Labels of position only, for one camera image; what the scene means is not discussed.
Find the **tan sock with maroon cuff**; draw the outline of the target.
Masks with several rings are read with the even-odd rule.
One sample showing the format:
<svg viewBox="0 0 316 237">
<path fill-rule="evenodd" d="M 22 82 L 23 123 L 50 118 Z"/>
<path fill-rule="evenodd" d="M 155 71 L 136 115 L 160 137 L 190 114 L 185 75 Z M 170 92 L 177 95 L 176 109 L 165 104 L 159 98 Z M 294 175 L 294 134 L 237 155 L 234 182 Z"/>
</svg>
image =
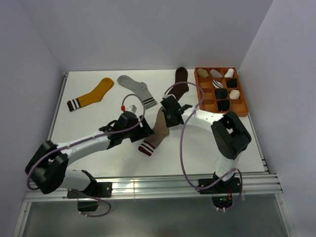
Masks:
<svg viewBox="0 0 316 237">
<path fill-rule="evenodd" d="M 162 110 L 162 107 L 158 110 L 156 122 L 152 129 L 154 134 L 146 137 L 138 147 L 138 151 L 148 156 L 151 156 L 163 139 L 169 135 L 169 128 L 166 126 L 165 117 Z"/>
</svg>

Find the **plain black sock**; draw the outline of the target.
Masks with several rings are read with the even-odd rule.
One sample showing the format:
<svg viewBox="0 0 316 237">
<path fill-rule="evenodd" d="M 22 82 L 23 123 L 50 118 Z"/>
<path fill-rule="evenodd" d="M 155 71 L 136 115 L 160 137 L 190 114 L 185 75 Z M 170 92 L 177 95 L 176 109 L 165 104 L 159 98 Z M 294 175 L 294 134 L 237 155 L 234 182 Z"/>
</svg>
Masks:
<svg viewBox="0 0 316 237">
<path fill-rule="evenodd" d="M 215 93 L 215 98 L 216 99 L 226 99 L 228 96 L 228 91 L 225 88 L 221 88 L 221 89 L 215 89 L 214 90 Z"/>
</svg>

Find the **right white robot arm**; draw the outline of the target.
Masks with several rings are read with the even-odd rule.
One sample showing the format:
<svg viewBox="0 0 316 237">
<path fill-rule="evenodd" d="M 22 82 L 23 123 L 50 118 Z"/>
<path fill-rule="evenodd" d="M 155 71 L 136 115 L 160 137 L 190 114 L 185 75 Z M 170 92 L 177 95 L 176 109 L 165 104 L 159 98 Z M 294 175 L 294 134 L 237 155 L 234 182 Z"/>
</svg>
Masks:
<svg viewBox="0 0 316 237">
<path fill-rule="evenodd" d="M 167 127 L 182 125 L 180 135 L 180 164 L 186 181 L 198 189 L 188 178 L 183 162 L 183 138 L 187 125 L 192 125 L 213 134 L 217 148 L 222 155 L 220 164 L 213 173 L 213 183 L 203 189 L 214 186 L 218 192 L 225 192 L 235 177 L 240 155 L 251 142 L 251 136 L 234 112 L 218 114 L 197 109 L 192 105 L 181 106 L 173 96 L 164 97 L 160 102 Z"/>
</svg>

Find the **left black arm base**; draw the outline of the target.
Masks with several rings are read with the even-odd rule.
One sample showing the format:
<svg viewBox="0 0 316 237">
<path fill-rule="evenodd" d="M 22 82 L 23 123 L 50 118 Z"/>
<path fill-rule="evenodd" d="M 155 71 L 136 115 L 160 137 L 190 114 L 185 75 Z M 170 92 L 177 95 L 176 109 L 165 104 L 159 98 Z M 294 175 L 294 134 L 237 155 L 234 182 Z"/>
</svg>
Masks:
<svg viewBox="0 0 316 237">
<path fill-rule="evenodd" d="M 112 182 L 96 182 L 87 187 L 84 191 L 77 191 L 68 189 L 67 198 L 77 200 L 77 209 L 80 214 L 87 217 L 101 217 L 110 213 L 111 204 L 103 200 L 103 198 L 110 198 L 112 195 Z M 103 214 L 90 214 L 95 212 L 101 205 L 108 207 L 108 210 Z"/>
</svg>

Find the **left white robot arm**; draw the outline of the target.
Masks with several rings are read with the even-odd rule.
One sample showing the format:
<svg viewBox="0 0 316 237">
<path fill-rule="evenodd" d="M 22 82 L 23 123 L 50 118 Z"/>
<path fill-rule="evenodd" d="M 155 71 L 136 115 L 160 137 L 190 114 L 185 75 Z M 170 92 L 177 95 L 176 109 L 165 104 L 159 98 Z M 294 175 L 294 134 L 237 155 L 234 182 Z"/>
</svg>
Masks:
<svg viewBox="0 0 316 237">
<path fill-rule="evenodd" d="M 43 194 L 66 188 L 91 197 L 97 190 L 96 179 L 86 170 L 70 170 L 68 166 L 90 154 L 111 149 L 124 139 L 135 142 L 153 134 L 144 116 L 123 112 L 117 120 L 83 138 L 60 144 L 48 140 L 27 164 L 27 182 L 33 181 L 34 189 Z"/>
</svg>

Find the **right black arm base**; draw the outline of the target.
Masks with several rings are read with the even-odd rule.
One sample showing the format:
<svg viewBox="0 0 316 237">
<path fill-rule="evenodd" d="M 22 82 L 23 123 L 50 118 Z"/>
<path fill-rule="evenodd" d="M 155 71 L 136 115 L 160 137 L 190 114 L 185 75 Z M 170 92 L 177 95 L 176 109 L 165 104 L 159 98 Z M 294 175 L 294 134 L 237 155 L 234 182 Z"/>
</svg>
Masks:
<svg viewBox="0 0 316 237">
<path fill-rule="evenodd" d="M 216 208 L 228 209 L 234 204 L 234 201 L 241 200 L 242 184 L 238 177 L 233 175 L 228 181 L 219 181 L 214 186 L 208 189 L 199 189 L 201 195 L 219 195 L 211 197 L 212 203 Z"/>
</svg>

